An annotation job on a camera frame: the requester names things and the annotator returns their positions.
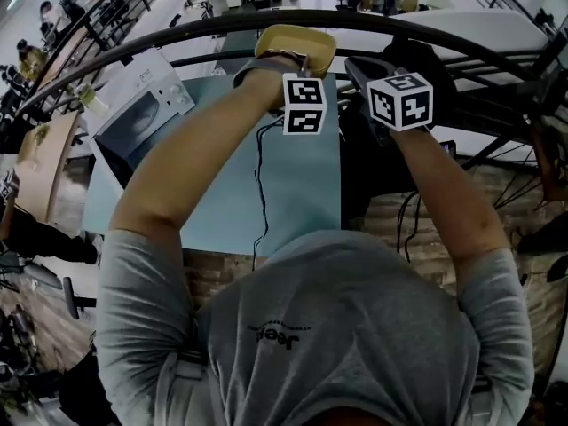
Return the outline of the light wooden table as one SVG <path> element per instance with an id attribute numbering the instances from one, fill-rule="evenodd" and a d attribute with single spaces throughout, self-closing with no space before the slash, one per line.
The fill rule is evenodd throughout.
<path id="1" fill-rule="evenodd" d="M 37 221 L 63 225 L 68 230 L 79 217 L 79 207 L 86 194 L 88 133 L 81 127 L 82 115 L 77 112 L 55 117 L 47 122 L 50 132 L 38 151 L 39 167 L 33 170 L 36 128 L 23 139 L 14 169 L 20 179 L 16 205 Z"/>

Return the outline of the black curved metal railing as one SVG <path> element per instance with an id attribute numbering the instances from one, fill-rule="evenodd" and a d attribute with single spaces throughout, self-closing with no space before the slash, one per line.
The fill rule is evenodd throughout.
<path id="1" fill-rule="evenodd" d="M 165 28 L 113 48 L 52 82 L 27 103 L 32 106 L 83 75 L 150 48 L 289 24 L 328 28 L 334 37 L 348 33 L 352 45 L 338 47 L 335 53 L 338 57 L 375 58 L 388 37 L 408 38 L 453 51 L 452 57 L 441 59 L 450 76 L 476 83 L 477 91 L 487 98 L 479 99 L 473 91 L 464 91 L 451 102 L 454 116 L 439 119 L 436 125 L 522 141 L 528 136 L 527 128 L 520 122 L 523 114 L 541 118 L 551 113 L 558 118 L 564 108 L 567 117 L 563 124 L 568 130 L 568 70 L 564 81 L 544 74 L 558 60 L 561 51 L 568 49 L 568 36 L 558 34 L 551 41 L 522 46 L 514 41 L 514 28 L 526 22 L 515 12 L 493 10 L 435 10 L 391 18 L 371 13 L 289 9 L 229 14 Z"/>

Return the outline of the yellow bowl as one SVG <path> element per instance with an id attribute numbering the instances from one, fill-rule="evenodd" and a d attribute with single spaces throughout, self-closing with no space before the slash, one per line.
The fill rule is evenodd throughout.
<path id="1" fill-rule="evenodd" d="M 331 35 L 314 28 L 277 24 L 268 27 L 260 35 L 255 57 L 260 59 L 268 53 L 287 53 L 302 58 L 311 76 L 324 78 L 336 52 L 336 41 Z"/>

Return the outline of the person's left forearm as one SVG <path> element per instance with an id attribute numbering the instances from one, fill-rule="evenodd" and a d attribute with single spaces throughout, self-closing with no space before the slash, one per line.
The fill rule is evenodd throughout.
<path id="1" fill-rule="evenodd" d="M 180 230 L 227 160 L 271 109 L 282 76 L 253 71 L 236 89 L 190 115 L 138 165 L 109 226 L 180 247 Z"/>

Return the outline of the dried flower sprig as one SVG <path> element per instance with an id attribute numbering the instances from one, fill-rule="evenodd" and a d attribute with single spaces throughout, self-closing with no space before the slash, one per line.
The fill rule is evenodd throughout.
<path id="1" fill-rule="evenodd" d="M 49 134 L 49 132 L 50 132 L 50 125 L 48 123 L 43 123 L 36 128 L 36 132 L 34 135 L 35 146 L 34 146 L 33 157 L 31 160 L 31 167 L 33 170 L 36 170 L 40 165 L 40 162 L 38 160 L 38 151 L 41 144 L 44 142 L 45 138 Z"/>

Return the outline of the person's right forearm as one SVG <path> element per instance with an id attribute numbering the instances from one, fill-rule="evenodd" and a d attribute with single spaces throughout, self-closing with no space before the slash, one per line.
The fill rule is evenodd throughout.
<path id="1" fill-rule="evenodd" d="M 436 139 L 421 130 L 392 136 L 458 274 L 483 255 L 509 248 L 491 202 Z"/>

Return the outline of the light blue table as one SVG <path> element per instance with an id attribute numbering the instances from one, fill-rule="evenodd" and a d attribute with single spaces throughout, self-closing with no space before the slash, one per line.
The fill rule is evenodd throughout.
<path id="1" fill-rule="evenodd" d="M 335 79 L 324 81 L 327 114 L 319 135 L 280 127 L 250 132 L 181 231 L 186 249 L 270 256 L 293 239 L 341 226 Z"/>

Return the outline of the bicycle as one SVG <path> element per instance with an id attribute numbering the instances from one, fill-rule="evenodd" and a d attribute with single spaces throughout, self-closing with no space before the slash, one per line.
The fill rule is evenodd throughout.
<path id="1" fill-rule="evenodd" d="M 558 55 L 568 45 L 568 38 L 565 35 L 558 35 L 551 42 L 551 47 L 544 49 L 536 60 L 539 62 L 553 62 L 553 56 L 558 59 Z M 548 82 L 550 85 L 544 86 L 547 90 L 545 98 L 542 98 L 542 106 L 545 114 L 551 116 L 552 108 L 560 106 L 558 101 L 560 96 L 568 91 L 568 70 L 558 67 L 552 74 L 553 78 Z M 547 273 L 547 282 L 552 283 L 568 278 L 568 132 L 559 130 L 551 124 L 545 124 L 543 116 L 538 122 L 536 117 L 529 119 L 529 146 L 532 146 L 532 153 L 536 156 L 538 175 L 543 188 L 542 203 L 537 206 L 535 211 L 544 208 L 544 205 L 552 202 L 562 202 L 564 211 L 554 217 L 549 223 L 545 224 L 540 230 L 534 233 L 521 236 L 517 249 L 521 255 L 537 256 L 553 252 L 564 252 L 556 262 L 554 262 Z M 477 165 L 491 164 L 489 162 L 488 151 L 483 149 L 481 154 L 476 154 L 468 159 L 462 167 L 467 170 Z"/>

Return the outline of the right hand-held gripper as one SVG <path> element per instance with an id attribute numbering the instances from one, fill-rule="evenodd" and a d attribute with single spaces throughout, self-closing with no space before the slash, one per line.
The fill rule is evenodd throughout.
<path id="1" fill-rule="evenodd" d="M 430 131 L 433 86 L 419 73 L 394 75 L 397 67 L 382 59 L 346 58 L 345 73 L 368 104 L 370 122 L 396 133 Z"/>

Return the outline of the person's left hand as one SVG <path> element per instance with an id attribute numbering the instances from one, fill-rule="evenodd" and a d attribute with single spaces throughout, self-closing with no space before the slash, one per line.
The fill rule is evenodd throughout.
<path id="1" fill-rule="evenodd" d="M 295 55 L 284 51 L 268 51 L 260 57 L 250 59 L 233 77 L 233 88 L 244 82 L 246 76 L 253 71 L 269 71 L 283 76 L 297 73 L 302 69 L 303 61 Z"/>

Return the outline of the person's grey t-shirt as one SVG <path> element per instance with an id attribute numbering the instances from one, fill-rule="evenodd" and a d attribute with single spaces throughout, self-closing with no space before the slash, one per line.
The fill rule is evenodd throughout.
<path id="1" fill-rule="evenodd" d="M 339 407 L 394 426 L 517 426 L 534 378 L 509 250 L 449 295 L 348 231 L 290 242 L 198 311 L 164 251 L 112 231 L 95 343 L 122 426 L 302 426 Z"/>

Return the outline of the clear bottle with green lid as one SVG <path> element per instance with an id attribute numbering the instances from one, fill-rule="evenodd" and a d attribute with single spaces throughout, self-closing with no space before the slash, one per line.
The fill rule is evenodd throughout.
<path id="1" fill-rule="evenodd" d="M 91 83 L 80 83 L 73 88 L 73 94 L 81 104 L 99 117 L 105 117 L 109 110 L 108 105 L 99 97 Z"/>

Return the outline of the white microwave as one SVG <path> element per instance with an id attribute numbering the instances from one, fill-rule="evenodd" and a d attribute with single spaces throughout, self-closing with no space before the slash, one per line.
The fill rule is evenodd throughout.
<path id="1" fill-rule="evenodd" d="M 96 166 L 118 195 L 139 163 L 138 151 L 154 133 L 195 102 L 160 51 L 151 48 L 120 69 L 84 111 Z"/>

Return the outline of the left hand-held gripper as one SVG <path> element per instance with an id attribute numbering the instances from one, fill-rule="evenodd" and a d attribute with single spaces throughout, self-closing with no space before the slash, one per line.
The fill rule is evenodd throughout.
<path id="1" fill-rule="evenodd" d="M 285 98 L 283 134 L 288 136 L 319 135 L 327 114 L 323 81 L 313 75 L 309 58 L 298 72 L 282 76 Z"/>

